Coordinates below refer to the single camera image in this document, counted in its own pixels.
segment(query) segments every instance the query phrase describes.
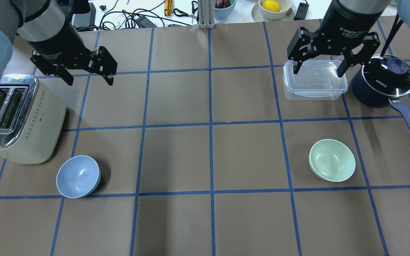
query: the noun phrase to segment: saucepan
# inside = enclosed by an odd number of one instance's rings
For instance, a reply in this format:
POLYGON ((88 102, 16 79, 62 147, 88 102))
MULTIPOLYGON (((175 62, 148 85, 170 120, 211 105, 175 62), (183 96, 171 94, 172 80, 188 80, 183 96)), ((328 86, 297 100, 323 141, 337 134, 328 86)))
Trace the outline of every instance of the saucepan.
POLYGON ((405 119, 410 130, 410 109, 400 97, 410 93, 410 66, 392 55, 374 55, 351 83, 355 97, 371 107, 390 106, 405 119))

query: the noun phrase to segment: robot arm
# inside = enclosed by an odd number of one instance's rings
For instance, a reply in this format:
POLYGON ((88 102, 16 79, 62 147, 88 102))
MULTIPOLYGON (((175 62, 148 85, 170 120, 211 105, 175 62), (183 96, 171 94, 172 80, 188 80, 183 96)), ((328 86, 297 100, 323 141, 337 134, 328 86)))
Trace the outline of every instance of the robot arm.
POLYGON ((105 47, 88 50, 55 0, 0 0, 0 78, 16 33, 33 48, 30 60, 46 76, 72 85, 67 69, 83 69, 113 84, 117 63, 105 47))
MULTIPOLYGON (((318 55, 343 55, 337 74, 366 64, 380 45, 376 32, 369 32, 389 5, 390 0, 332 0, 319 29, 310 32, 298 28, 288 46, 288 58, 294 61, 297 74, 304 61, 318 55), (358 53, 352 50, 363 44, 358 53)), ((398 13, 410 27, 410 0, 397 0, 398 13)))

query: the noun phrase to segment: brown table surface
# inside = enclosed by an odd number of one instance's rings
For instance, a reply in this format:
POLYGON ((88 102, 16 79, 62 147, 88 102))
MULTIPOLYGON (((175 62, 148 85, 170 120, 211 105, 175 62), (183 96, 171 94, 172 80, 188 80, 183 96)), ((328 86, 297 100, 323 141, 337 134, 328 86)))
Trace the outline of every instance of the brown table surface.
MULTIPOLYGON (((382 41, 392 22, 374 26, 382 41)), ((49 161, 0 158, 0 255, 410 255, 410 132, 351 90, 287 101, 282 67, 299 26, 319 21, 81 32, 116 58, 113 86, 84 71, 73 86, 45 77, 17 38, 5 73, 34 72, 68 115, 49 161), (345 182, 309 167, 324 138, 355 156, 345 182), (80 154, 102 180, 65 199, 56 174, 80 154)), ((391 51, 410 65, 407 26, 391 51)))

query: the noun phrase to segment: blue bowl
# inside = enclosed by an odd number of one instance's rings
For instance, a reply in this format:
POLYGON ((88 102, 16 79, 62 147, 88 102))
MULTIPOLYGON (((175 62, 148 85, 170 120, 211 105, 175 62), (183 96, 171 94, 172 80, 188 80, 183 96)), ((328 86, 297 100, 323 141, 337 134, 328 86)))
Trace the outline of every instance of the blue bowl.
POLYGON ((231 3, 231 6, 227 8, 213 8, 215 10, 214 11, 215 19, 219 20, 219 19, 226 18, 233 12, 233 9, 235 9, 236 0, 230 0, 230 3, 231 3))
POLYGON ((58 171, 58 191, 67 198, 79 198, 93 192, 101 180, 97 162, 89 156, 78 155, 67 160, 58 171))

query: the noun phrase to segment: yellow lemon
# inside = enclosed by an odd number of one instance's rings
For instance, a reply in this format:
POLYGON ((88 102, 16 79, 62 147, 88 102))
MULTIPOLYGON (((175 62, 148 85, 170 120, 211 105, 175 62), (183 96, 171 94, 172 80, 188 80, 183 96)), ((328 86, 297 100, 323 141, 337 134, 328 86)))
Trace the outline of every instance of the yellow lemon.
POLYGON ((281 6, 275 0, 265 0, 262 2, 262 7, 265 10, 272 11, 272 12, 280 12, 281 6))

